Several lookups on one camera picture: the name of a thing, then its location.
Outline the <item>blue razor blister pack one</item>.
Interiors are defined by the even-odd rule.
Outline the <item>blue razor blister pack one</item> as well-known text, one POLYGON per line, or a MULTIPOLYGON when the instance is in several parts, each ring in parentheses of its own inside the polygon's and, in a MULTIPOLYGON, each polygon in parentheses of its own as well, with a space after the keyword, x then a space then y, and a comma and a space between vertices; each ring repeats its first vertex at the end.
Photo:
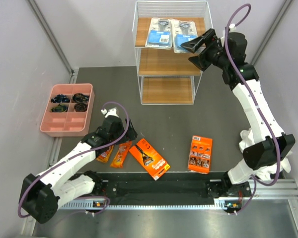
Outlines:
POLYGON ((148 35, 145 43, 146 48, 170 50, 173 45, 171 19, 151 19, 148 35))

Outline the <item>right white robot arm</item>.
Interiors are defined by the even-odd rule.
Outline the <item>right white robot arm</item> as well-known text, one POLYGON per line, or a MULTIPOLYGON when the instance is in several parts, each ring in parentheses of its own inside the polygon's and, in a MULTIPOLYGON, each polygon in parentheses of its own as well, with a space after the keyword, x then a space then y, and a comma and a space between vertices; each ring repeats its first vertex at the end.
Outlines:
POLYGON ((263 95, 255 67, 245 61, 245 36, 229 31, 227 36, 218 38, 210 28, 203 35, 182 43, 181 47, 191 53, 199 52, 189 58, 199 70, 205 71, 210 65, 222 70, 224 83, 240 102, 250 124, 250 129, 240 133, 242 160, 221 179, 223 193, 234 196, 251 176, 268 181, 271 175, 290 172, 288 156, 296 140, 277 123, 263 95))

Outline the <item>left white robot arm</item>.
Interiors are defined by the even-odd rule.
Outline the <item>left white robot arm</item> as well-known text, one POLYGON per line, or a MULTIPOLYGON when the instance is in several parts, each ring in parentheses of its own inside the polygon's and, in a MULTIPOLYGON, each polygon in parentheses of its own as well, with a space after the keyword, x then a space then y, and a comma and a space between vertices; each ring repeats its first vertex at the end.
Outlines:
POLYGON ((137 138, 130 117, 121 119, 117 108, 102 109, 104 120, 96 131, 86 134, 67 155, 47 170, 29 174, 22 183, 17 213, 40 224, 49 221, 66 203, 83 195, 99 196, 103 185, 94 172, 76 173, 110 146, 137 138))

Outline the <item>orange Gillette razor box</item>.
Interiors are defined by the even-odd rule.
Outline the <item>orange Gillette razor box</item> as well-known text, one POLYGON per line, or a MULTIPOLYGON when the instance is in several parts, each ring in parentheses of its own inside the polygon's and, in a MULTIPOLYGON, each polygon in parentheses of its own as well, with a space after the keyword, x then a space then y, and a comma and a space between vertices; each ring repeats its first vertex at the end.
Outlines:
POLYGON ((144 138, 133 145, 129 152, 155 181, 170 169, 169 163, 144 138))

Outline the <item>blue razor blister pack two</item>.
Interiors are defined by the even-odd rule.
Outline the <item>blue razor blister pack two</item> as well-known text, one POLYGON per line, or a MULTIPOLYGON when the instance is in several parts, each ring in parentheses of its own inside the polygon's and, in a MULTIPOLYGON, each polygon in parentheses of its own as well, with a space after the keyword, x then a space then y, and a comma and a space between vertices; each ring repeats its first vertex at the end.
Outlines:
POLYGON ((197 37, 197 30, 194 21, 171 20, 173 50, 176 54, 187 53, 181 44, 191 41, 197 37))

